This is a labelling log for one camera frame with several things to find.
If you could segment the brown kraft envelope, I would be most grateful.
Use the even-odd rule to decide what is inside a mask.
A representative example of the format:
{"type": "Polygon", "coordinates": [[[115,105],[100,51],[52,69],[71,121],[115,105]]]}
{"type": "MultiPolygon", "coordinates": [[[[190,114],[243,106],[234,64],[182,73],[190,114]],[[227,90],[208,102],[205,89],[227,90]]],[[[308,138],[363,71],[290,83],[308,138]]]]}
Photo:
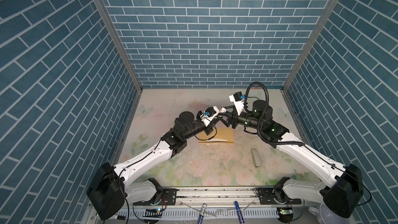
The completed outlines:
{"type": "Polygon", "coordinates": [[[229,128],[218,128],[210,135],[205,132],[198,134],[200,142],[234,143],[234,132],[229,128]]]}

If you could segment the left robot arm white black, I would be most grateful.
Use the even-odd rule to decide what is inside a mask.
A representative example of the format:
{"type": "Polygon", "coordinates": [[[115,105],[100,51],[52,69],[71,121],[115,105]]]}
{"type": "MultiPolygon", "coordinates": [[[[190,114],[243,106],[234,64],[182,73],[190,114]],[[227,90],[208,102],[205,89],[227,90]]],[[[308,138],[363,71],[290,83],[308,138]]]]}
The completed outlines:
{"type": "Polygon", "coordinates": [[[110,219],[125,204],[160,203],[163,187],[154,178],[143,183],[137,183],[136,179],[180,153],[189,138],[203,131],[211,133],[218,121],[209,118],[195,120],[191,112],[183,112],[175,120],[175,125],[149,149],[117,165],[112,166],[108,162],[101,165],[87,189],[87,196],[99,218],[110,219]]]}

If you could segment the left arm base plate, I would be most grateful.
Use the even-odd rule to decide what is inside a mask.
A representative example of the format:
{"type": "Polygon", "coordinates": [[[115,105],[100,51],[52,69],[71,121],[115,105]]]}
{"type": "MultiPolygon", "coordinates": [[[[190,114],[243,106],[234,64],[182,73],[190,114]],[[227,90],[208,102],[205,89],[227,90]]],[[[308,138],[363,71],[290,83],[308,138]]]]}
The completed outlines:
{"type": "Polygon", "coordinates": [[[155,195],[145,203],[145,205],[175,205],[177,197],[176,188],[165,188],[162,191],[158,191],[155,195]]]}

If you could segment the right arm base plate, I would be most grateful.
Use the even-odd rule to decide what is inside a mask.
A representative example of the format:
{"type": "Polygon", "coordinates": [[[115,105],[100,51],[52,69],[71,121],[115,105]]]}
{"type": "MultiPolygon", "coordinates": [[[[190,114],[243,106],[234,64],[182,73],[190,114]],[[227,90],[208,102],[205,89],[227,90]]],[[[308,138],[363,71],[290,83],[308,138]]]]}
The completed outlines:
{"type": "Polygon", "coordinates": [[[302,204],[300,199],[288,199],[280,192],[276,192],[273,187],[258,187],[254,189],[255,194],[258,196],[261,205],[270,204],[302,204]]]}

